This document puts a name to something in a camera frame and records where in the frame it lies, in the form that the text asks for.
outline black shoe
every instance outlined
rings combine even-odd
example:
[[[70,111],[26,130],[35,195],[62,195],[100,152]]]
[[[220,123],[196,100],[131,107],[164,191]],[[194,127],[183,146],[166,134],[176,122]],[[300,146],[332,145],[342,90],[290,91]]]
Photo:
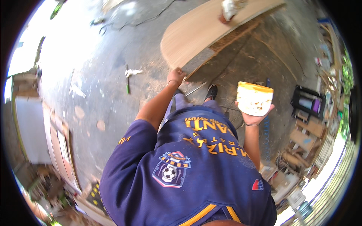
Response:
[[[211,97],[211,100],[215,100],[217,94],[218,94],[218,87],[216,85],[212,85],[211,87],[209,87],[209,90],[207,91],[205,100],[209,97]]]
[[[182,91],[179,89],[176,89],[176,91],[173,93],[173,96],[175,96],[176,94],[179,94],[179,93],[182,93]]]

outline wooden board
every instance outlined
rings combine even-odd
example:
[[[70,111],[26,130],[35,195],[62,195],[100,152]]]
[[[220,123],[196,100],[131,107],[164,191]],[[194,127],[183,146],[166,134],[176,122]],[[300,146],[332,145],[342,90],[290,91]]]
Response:
[[[324,126],[321,124],[317,124],[312,120],[310,120],[308,124],[305,124],[301,120],[297,120],[296,125],[303,127],[304,129],[308,130],[310,133],[316,135],[319,138],[322,137]]]
[[[284,3],[283,0],[249,0],[228,24],[218,20],[222,0],[210,0],[191,10],[166,29],[160,44],[171,68],[182,68],[194,56],[243,23]]]
[[[292,131],[292,133],[290,134],[290,139],[307,152],[309,152],[314,145],[314,140],[310,136],[303,134],[297,129],[294,129]]]

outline wrist band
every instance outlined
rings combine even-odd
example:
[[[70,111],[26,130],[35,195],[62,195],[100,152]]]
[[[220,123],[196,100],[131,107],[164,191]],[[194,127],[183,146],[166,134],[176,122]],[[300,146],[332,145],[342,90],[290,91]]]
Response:
[[[170,81],[174,81],[174,82],[176,82],[177,85],[179,85],[176,79],[171,79]]]

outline concrete floor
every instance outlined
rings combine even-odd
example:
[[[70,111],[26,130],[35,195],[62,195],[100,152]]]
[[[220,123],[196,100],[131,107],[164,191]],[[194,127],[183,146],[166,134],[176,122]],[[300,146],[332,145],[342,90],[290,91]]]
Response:
[[[135,2],[126,5],[126,1],[107,12],[107,22],[114,22],[115,27],[126,22],[137,24],[160,13],[171,1],[161,5],[150,5],[145,0]],[[98,34],[101,25],[89,27],[90,21],[101,16],[100,0],[68,1],[56,16],[57,26],[42,47],[41,96],[64,117],[72,132],[73,159],[81,188],[93,176],[101,177],[109,156],[139,108],[164,87],[171,68],[159,49],[163,32],[174,20],[204,2],[174,2],[154,20],[137,27],[126,26],[121,31],[108,27],[103,36]],[[191,90],[204,81],[223,85],[226,89],[219,86],[217,100],[224,107],[236,109],[232,103],[238,81],[265,82],[270,78],[276,105],[269,116],[270,152],[265,151],[262,131],[260,143],[262,156],[272,158],[289,141],[294,127],[290,99],[295,84],[316,87],[314,57],[319,56],[318,33],[312,6],[304,1],[286,0],[284,8],[222,50],[193,74],[181,90]],[[130,95],[125,90],[126,64],[130,69],[144,70],[143,74],[130,77]],[[199,104],[206,92],[204,86],[188,98]],[[239,127],[243,143],[240,113],[225,110],[230,112],[235,127]],[[104,122],[104,130],[97,128],[97,122]]]

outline man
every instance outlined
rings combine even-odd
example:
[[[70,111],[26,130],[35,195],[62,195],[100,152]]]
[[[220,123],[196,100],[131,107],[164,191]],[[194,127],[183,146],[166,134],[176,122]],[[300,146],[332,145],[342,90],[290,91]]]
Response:
[[[185,75],[169,73],[109,158],[100,183],[109,216],[118,225],[274,225],[270,185],[258,172],[258,125],[266,115],[243,113],[241,147],[214,100],[217,87],[192,106],[177,89]]]

